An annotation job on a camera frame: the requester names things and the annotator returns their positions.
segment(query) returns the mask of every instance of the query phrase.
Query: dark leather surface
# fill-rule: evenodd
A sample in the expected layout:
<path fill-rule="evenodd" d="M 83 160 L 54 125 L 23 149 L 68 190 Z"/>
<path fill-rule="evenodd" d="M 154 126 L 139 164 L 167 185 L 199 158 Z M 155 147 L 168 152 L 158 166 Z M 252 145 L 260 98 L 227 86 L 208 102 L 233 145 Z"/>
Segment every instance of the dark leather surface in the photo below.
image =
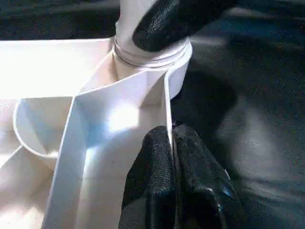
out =
<path fill-rule="evenodd" d="M 119 0 L 70 1 L 60 6 L 28 7 L 0 11 L 1 40 L 107 38 L 115 35 Z"/>
<path fill-rule="evenodd" d="M 193 37 L 193 59 L 172 100 L 173 120 L 194 128 L 228 171 L 246 228 L 301 229 L 304 50 L 243 36 L 223 42 L 225 34 L 211 40 L 202 30 Z"/>

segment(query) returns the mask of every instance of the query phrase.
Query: white plastic tray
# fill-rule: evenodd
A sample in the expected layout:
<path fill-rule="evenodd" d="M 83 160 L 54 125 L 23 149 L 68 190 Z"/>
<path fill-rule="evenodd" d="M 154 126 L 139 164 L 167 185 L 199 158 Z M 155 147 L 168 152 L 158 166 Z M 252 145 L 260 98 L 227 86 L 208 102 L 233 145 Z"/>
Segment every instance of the white plastic tray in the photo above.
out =
<path fill-rule="evenodd" d="M 111 39 L 96 41 L 107 49 L 112 43 Z M 84 87 L 72 86 L 71 93 L 78 91 L 75 95 L 20 100 L 13 120 L 22 146 L 0 168 L 0 173 L 7 168 L 12 172 L 9 185 L 0 183 L 0 195 L 7 186 L 24 194 L 11 197 L 0 214 L 18 212 L 16 199 L 31 206 L 20 217 L 29 220 L 33 229 L 40 228 L 43 217 L 43 229 L 117 228 L 125 178 L 145 134 L 165 125 L 172 140 L 170 99 L 181 89 L 191 54 L 189 45 L 175 65 L 150 70 L 121 65 L 112 51 L 107 55 L 101 51 L 102 59 L 95 58 L 90 75 L 83 77 Z M 118 80 L 122 73 L 124 79 Z M 36 198 L 47 201 L 54 169 L 45 208 Z M 16 180 L 31 188 L 16 186 Z M 7 219 L 13 225 L 15 220 Z"/>

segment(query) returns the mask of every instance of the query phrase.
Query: white cylindrical pipe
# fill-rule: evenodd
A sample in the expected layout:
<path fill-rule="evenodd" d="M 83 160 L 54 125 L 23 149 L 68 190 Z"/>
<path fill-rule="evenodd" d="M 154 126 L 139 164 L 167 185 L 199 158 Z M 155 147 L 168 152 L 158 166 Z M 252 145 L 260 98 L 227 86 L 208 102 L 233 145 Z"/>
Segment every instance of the white cylindrical pipe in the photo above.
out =
<path fill-rule="evenodd" d="M 146 52 L 133 43 L 133 32 L 156 1 L 121 0 L 121 14 L 116 27 L 115 52 L 125 62 L 136 67 L 165 67 L 180 59 L 186 51 L 187 39 L 160 52 Z"/>

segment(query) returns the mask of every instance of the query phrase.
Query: gloved hand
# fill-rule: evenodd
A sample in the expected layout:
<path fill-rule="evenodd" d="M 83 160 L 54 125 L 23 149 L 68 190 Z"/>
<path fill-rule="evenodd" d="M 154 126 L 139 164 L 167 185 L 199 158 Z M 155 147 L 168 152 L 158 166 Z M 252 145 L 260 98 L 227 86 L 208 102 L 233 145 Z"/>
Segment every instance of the gloved hand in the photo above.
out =
<path fill-rule="evenodd" d="M 150 131 L 128 176 L 120 229 L 241 228 L 240 202 L 230 179 L 197 133 L 166 127 Z"/>
<path fill-rule="evenodd" d="M 157 0 L 133 34 L 139 48 L 157 52 L 194 34 L 237 0 Z"/>

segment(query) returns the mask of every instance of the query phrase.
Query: black rubber glove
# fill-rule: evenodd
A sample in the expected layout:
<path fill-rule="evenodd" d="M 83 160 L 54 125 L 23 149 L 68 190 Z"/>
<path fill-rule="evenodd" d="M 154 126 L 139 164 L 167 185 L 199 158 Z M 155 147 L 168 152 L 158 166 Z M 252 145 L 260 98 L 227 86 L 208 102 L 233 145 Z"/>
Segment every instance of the black rubber glove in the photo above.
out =
<path fill-rule="evenodd" d="M 125 184 L 120 229 L 172 229 L 176 193 L 171 147 L 165 126 L 151 130 Z"/>
<path fill-rule="evenodd" d="M 194 130 L 181 125 L 174 138 L 173 156 L 164 126 L 146 135 L 126 178 L 119 228 L 240 228 L 241 207 L 226 172 Z"/>
<path fill-rule="evenodd" d="M 157 0 L 133 34 L 139 48 L 157 52 L 194 34 L 237 0 Z"/>

